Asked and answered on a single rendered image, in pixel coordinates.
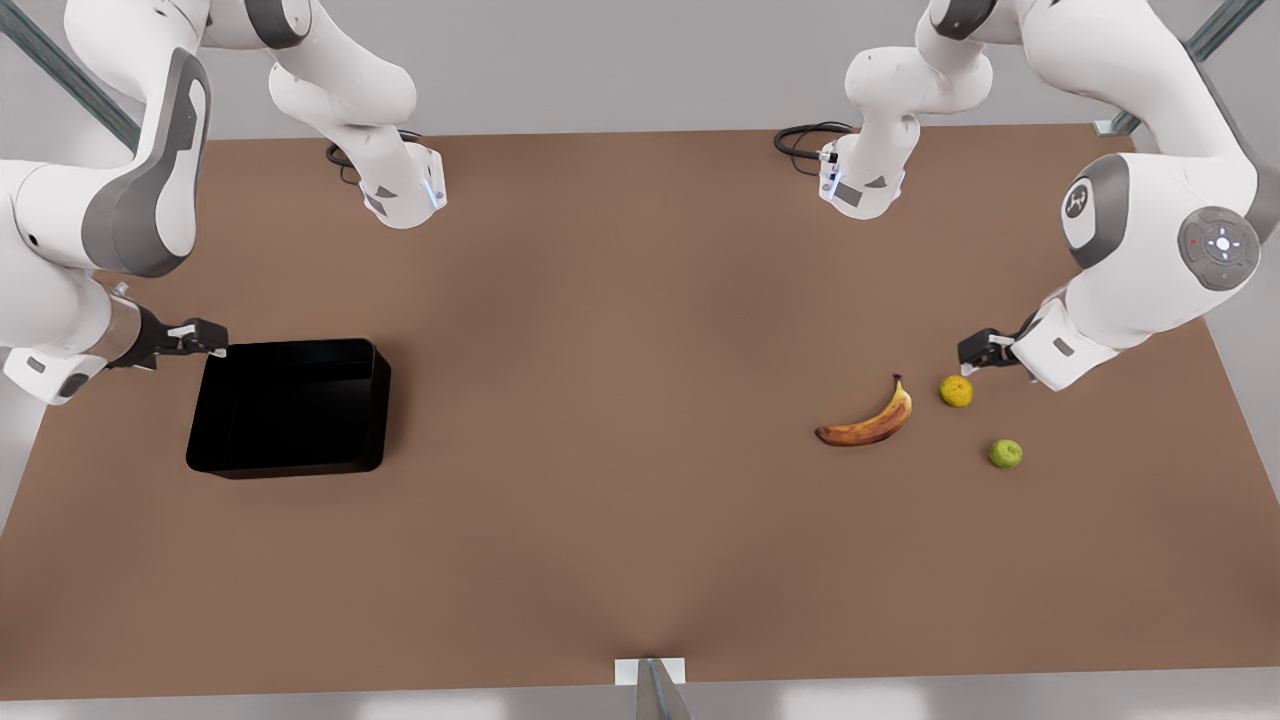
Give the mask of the silver frame post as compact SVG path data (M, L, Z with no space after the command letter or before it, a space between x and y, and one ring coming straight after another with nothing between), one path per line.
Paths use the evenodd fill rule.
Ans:
M1183 44L1197 61L1204 63L1266 3L1267 0L1213 0L1213 10ZM1142 119L1128 110L1093 123L1100 137L1133 136L1140 126Z
M127 149L137 150L140 126L14 0L0 0L0 33Z
M685 682L684 657L614 660L614 684L635 687L635 720L692 720Z

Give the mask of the yellow brown-spotted banana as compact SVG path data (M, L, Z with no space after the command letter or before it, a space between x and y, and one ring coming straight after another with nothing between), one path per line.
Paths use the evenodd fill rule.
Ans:
M893 393L884 407L861 421L818 427L815 437L828 446L860 447L882 442L897 433L913 414L913 398L902 387L902 375L893 373Z

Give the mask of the black storage box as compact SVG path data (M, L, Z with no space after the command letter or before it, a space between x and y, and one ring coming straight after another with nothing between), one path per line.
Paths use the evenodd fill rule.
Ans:
M390 378L365 338L232 345L205 363L187 466L227 479L372 471Z

